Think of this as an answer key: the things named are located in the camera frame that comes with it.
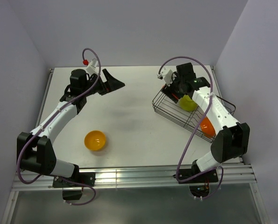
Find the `lime green bowl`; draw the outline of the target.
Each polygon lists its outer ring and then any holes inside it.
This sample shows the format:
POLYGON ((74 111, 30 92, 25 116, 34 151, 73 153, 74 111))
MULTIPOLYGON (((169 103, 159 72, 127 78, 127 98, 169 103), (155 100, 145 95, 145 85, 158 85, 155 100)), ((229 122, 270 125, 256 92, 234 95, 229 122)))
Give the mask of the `lime green bowl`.
POLYGON ((198 105, 188 95, 184 95, 179 100, 179 106, 187 112, 192 112, 198 107, 198 105))

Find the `white bowl orange outside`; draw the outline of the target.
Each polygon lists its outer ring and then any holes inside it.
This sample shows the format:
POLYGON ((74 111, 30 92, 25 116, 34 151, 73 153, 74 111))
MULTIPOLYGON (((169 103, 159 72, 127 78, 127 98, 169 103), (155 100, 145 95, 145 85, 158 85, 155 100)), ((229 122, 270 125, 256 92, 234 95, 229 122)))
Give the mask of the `white bowl orange outside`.
POLYGON ((209 138, 215 137, 216 133, 215 133, 215 129, 212 125, 212 123, 210 122, 210 120, 205 117, 201 123, 200 123, 200 128, 201 131, 203 132, 203 134, 209 138))

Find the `yellow-orange bowl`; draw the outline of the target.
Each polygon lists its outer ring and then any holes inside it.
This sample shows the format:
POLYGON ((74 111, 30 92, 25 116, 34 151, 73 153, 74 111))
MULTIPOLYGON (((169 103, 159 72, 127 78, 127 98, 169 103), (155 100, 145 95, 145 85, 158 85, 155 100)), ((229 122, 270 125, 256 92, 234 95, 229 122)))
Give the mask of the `yellow-orange bowl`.
POLYGON ((102 131, 94 130, 85 136, 84 145, 91 151, 99 151, 105 146, 106 141, 106 135, 102 131))

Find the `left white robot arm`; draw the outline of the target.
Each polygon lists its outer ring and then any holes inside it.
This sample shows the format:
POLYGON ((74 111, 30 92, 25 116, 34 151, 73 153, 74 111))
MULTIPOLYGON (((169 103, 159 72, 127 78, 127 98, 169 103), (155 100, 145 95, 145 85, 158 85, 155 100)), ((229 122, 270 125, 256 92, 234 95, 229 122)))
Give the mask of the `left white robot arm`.
POLYGON ((71 72, 58 105, 49 117, 29 133, 17 138, 17 171, 27 170, 39 175, 61 176, 69 186, 80 182, 78 165, 56 158, 53 143, 64 127, 76 117, 87 103, 86 98, 98 93, 105 95, 125 86, 103 69, 103 82, 93 68, 71 72))

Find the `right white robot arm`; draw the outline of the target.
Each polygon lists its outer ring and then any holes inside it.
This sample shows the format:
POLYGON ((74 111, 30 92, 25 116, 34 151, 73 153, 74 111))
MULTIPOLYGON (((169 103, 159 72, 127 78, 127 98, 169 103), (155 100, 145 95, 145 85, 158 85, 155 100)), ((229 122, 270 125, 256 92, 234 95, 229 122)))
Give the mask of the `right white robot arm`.
POLYGON ((230 159, 247 153, 250 127, 240 123, 225 108, 213 92, 212 79, 197 77, 191 63, 176 66, 176 71, 161 67, 157 77, 165 81, 162 93, 177 103, 183 96, 189 96, 203 111, 215 131, 210 151, 197 159, 192 168, 192 178, 203 181, 207 170, 230 159))

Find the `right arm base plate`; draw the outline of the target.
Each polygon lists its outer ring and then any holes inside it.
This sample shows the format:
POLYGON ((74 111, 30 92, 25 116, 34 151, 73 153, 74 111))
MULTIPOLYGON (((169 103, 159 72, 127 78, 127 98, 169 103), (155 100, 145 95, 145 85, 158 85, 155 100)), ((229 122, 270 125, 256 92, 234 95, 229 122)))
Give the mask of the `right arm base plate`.
POLYGON ((193 165, 191 168, 181 168, 178 175, 174 174, 173 178, 178 177, 179 184, 189 184, 189 190, 193 198, 203 200, 210 196, 210 184, 218 183, 218 173, 216 169, 209 171, 199 171, 198 167, 193 165))

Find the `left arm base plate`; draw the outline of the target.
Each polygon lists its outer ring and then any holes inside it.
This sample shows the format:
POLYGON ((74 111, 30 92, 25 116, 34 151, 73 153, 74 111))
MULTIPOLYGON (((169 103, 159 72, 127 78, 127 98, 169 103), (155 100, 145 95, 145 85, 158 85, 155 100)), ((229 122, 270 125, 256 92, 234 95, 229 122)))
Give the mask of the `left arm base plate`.
POLYGON ((95 184, 95 172, 80 173, 77 177, 55 177, 52 187, 62 189, 62 198, 66 203, 72 205, 84 205, 92 202, 96 197, 96 190, 93 188, 95 184), (90 188, 93 191, 92 198, 83 203, 76 203, 80 200, 84 193, 84 188, 90 188))

